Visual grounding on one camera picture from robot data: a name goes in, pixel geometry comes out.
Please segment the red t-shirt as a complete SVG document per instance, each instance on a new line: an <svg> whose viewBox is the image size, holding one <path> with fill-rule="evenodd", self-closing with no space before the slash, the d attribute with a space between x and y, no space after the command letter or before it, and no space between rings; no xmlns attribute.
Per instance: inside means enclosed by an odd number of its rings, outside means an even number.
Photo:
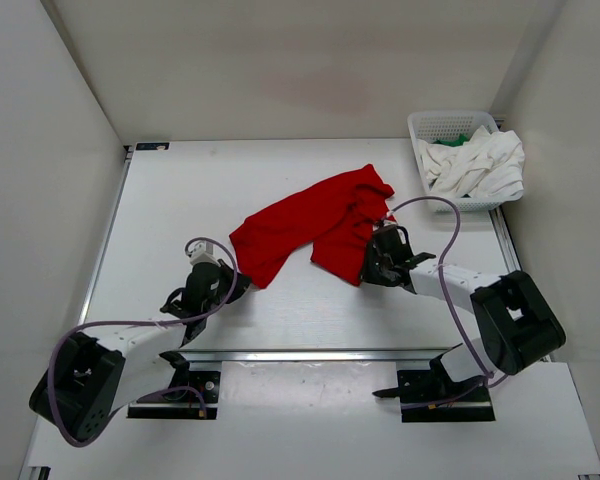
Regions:
<svg viewBox="0 0 600 480"><path fill-rule="evenodd" d="M314 264L359 286L373 227L394 194L371 164L322 180L247 217L229 235L238 266L264 289L310 244Z"/></svg>

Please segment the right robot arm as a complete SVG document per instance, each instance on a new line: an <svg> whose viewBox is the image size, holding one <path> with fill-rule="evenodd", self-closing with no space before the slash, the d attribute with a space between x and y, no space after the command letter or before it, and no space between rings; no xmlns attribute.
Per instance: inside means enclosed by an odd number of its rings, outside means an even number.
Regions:
<svg viewBox="0 0 600 480"><path fill-rule="evenodd" d="M414 254L406 229L398 225L372 233L361 278L446 302L458 328L459 309L474 315L479 336L470 339L462 331L463 344L434 362L429 387L440 399L456 397L469 379L514 376L566 343L565 330L529 274L499 276L443 265L433 254Z"/></svg>

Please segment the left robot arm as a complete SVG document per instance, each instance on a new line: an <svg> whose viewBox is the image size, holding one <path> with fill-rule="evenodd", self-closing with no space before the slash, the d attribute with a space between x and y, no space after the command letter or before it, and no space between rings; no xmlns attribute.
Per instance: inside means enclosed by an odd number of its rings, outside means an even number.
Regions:
<svg viewBox="0 0 600 480"><path fill-rule="evenodd" d="M72 441L88 445L118 410L145 396L185 396L190 377L179 350L202 333L209 312L240 299L250 286L249 276L224 261L202 261L160 308L176 324L107 325L71 334L56 355L53 385Z"/></svg>

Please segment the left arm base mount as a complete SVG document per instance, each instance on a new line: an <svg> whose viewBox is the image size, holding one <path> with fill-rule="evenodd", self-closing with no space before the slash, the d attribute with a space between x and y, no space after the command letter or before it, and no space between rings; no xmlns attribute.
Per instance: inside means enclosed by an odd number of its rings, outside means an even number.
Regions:
<svg viewBox="0 0 600 480"><path fill-rule="evenodd" d="M181 353L164 354L173 375L166 387L127 408L129 419L215 420L221 387L221 362L195 361Z"/></svg>

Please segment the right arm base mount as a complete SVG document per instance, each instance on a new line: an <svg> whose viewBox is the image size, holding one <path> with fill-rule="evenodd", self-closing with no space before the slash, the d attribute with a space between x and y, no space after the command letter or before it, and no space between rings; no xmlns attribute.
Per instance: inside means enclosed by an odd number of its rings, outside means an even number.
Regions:
<svg viewBox="0 0 600 480"><path fill-rule="evenodd" d="M399 401L404 423L483 423L496 415L487 381L480 371L454 380L443 365L454 354L471 360L466 347L458 344L442 353L419 360L396 362L396 384L373 392L377 400Z"/></svg>

